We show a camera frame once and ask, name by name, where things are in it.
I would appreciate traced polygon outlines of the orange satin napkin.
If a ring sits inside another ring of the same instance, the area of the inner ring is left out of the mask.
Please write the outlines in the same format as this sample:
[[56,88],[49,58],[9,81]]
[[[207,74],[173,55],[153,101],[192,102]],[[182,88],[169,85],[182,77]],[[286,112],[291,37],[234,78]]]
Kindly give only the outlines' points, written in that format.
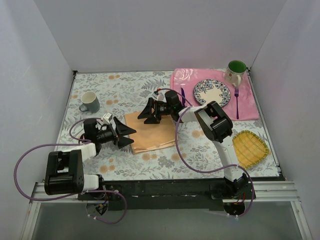
[[144,124],[139,112],[124,115],[128,127],[136,130],[129,138],[133,154],[163,149],[175,145],[175,124],[170,115],[163,116],[159,124]]

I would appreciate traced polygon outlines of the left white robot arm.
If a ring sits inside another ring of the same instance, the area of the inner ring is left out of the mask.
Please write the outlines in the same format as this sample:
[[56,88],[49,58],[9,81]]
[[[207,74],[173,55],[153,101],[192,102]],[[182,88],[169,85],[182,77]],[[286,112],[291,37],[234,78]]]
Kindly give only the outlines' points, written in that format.
[[134,142],[128,135],[137,131],[112,117],[115,126],[107,118],[98,123],[96,118],[83,121],[84,134],[78,141],[79,146],[61,151],[53,151],[48,155],[44,190],[47,195],[77,194],[89,191],[95,200],[106,196],[106,187],[99,174],[85,174],[83,162],[97,156],[102,144],[113,143],[119,149]]

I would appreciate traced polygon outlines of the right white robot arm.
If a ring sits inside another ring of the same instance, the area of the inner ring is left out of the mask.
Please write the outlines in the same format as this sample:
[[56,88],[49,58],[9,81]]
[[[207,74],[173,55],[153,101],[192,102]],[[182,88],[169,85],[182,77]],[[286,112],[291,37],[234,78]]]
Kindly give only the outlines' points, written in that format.
[[[235,148],[233,146],[232,128],[233,122],[216,101],[211,101],[203,106],[186,106],[187,99],[175,90],[166,89],[165,101],[150,97],[146,107],[138,115],[138,119],[144,119],[145,124],[159,124],[162,116],[170,115],[176,122],[175,125],[175,147],[182,162],[190,170],[209,174],[223,170],[224,182],[227,195],[237,199],[244,195],[248,186],[249,176],[246,170],[240,166]],[[204,135],[214,144],[222,167],[214,170],[197,170],[191,167],[183,158],[178,146],[179,124],[197,122]]]

